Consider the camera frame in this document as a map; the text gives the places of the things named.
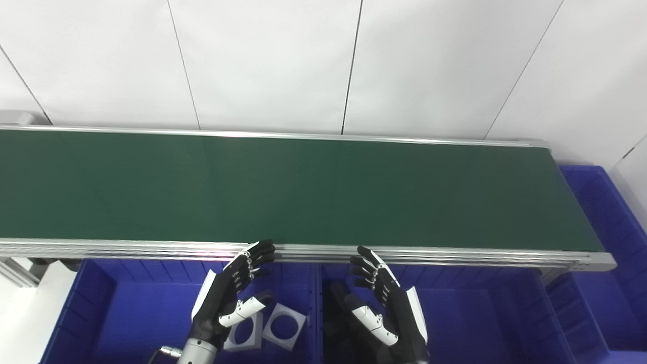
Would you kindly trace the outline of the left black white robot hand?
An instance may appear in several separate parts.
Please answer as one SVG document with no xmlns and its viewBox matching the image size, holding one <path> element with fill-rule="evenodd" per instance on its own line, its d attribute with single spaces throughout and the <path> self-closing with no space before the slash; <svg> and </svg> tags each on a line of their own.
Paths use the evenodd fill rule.
<svg viewBox="0 0 647 364">
<path fill-rule="evenodd" d="M 271 239 L 250 244 L 241 250 L 223 270 L 215 275 L 196 315 L 188 339 L 222 349 L 231 328 L 269 306 L 274 300 L 271 290 L 264 290 L 247 299 L 238 295 L 253 279 L 268 276 L 264 263 L 274 261 L 275 245 Z"/>
</svg>

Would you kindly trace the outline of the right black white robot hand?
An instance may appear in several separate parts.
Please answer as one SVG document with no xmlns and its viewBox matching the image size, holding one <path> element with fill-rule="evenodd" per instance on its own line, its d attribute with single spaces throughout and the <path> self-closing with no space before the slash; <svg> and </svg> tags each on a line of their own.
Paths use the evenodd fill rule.
<svg viewBox="0 0 647 364">
<path fill-rule="evenodd" d="M 384 307 L 381 313 L 346 283 L 332 284 L 354 362 L 430 363 L 427 323 L 416 288 L 402 288 L 386 262 L 366 246 L 358 246 L 349 262 L 354 286 L 370 290 Z"/>
</svg>

